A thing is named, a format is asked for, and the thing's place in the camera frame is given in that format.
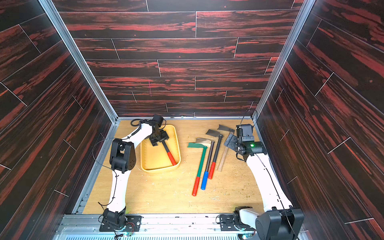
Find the yellow plastic storage tray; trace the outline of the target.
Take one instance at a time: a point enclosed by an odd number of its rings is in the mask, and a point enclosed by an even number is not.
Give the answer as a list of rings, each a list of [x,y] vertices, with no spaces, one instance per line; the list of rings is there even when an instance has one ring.
[[[150,140],[146,139],[140,144],[141,169],[144,172],[157,174],[160,172],[173,171],[180,166],[181,151],[176,128],[173,125],[167,125],[165,131],[169,136],[169,139],[165,142],[175,159],[176,165],[172,165],[162,143],[158,143],[157,146],[152,146]]]

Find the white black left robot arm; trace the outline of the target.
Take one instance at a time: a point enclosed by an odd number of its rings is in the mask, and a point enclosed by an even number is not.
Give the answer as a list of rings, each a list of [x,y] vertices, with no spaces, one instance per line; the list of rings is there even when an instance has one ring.
[[[137,162],[136,147],[145,139],[156,143],[162,139],[164,118],[154,115],[152,119],[133,119],[136,129],[124,138],[114,138],[111,144],[110,167],[113,172],[112,189],[104,208],[101,230],[122,232],[127,226],[134,227],[126,218],[126,192],[132,169]]]

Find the black hoe red grip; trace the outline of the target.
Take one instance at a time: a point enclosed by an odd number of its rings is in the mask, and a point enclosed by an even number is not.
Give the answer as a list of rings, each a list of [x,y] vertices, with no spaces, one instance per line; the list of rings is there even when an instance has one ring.
[[[155,137],[150,137],[150,142],[153,146],[157,146],[158,143],[162,143],[163,144],[163,147],[165,148],[166,152],[167,152],[167,155],[172,163],[173,166],[175,166],[177,163],[176,163],[176,160],[174,159],[172,153],[170,152],[167,144],[166,144],[166,140],[168,140],[169,137],[160,137],[160,138],[155,138]]]

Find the green hoe red grip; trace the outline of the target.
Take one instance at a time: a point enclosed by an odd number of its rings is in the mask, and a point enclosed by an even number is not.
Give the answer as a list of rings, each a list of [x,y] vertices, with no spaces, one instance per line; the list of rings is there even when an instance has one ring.
[[[189,143],[188,148],[203,149],[202,155],[201,155],[201,160],[200,160],[200,163],[199,163],[199,168],[198,168],[197,176],[196,176],[194,187],[193,187],[193,192],[192,192],[192,196],[195,197],[197,195],[197,192],[198,192],[198,187],[199,187],[199,183],[200,183],[201,173],[202,173],[203,164],[204,164],[204,160],[205,160],[205,155],[206,155],[206,151],[207,151],[208,147],[203,145],[203,144]]]

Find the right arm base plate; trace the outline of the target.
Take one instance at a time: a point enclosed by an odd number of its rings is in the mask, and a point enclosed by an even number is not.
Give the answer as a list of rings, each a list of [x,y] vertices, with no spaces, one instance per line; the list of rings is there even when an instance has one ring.
[[[240,226],[240,224],[236,225],[235,219],[233,215],[230,214],[219,214],[216,217],[216,224],[220,226],[220,230],[222,232],[230,232],[230,231],[238,231],[238,232],[250,232],[255,231],[254,228],[243,225]]]

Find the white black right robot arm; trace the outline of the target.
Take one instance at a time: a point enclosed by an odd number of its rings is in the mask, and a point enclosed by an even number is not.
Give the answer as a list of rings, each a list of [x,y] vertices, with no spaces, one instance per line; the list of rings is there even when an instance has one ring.
[[[252,207],[237,207],[233,213],[234,226],[240,231],[255,230],[261,240],[297,240],[305,216],[294,208],[274,174],[267,150],[256,142],[251,124],[237,125],[236,135],[230,134],[225,146],[236,152],[238,160],[250,168],[262,196],[264,213]]]

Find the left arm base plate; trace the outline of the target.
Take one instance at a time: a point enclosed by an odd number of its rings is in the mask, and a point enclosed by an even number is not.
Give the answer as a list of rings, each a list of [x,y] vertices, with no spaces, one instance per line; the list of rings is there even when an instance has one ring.
[[[119,217],[103,216],[100,232],[138,232],[141,227],[142,216],[139,215],[125,215]]]

